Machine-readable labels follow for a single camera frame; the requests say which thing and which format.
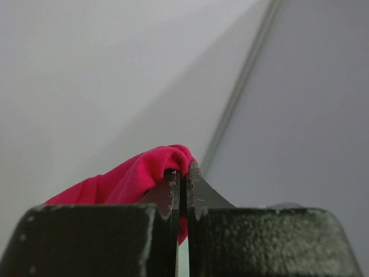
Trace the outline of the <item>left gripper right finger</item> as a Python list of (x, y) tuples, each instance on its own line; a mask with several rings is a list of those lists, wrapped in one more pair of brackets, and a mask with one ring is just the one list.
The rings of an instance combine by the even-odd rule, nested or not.
[(319, 208), (237, 208), (186, 175), (191, 276), (361, 276), (337, 218)]

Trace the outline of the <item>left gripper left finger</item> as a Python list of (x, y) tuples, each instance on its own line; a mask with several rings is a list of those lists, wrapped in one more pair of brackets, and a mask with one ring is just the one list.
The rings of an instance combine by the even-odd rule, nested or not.
[(18, 222), (2, 276), (177, 276), (180, 173), (131, 205), (39, 205)]

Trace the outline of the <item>pink red t shirt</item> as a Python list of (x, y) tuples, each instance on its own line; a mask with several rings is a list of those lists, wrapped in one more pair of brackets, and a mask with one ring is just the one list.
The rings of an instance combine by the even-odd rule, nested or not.
[(109, 172), (88, 178), (50, 198), (58, 204), (133, 204), (164, 177), (168, 169), (185, 176), (195, 158), (183, 145), (159, 146), (136, 155)]

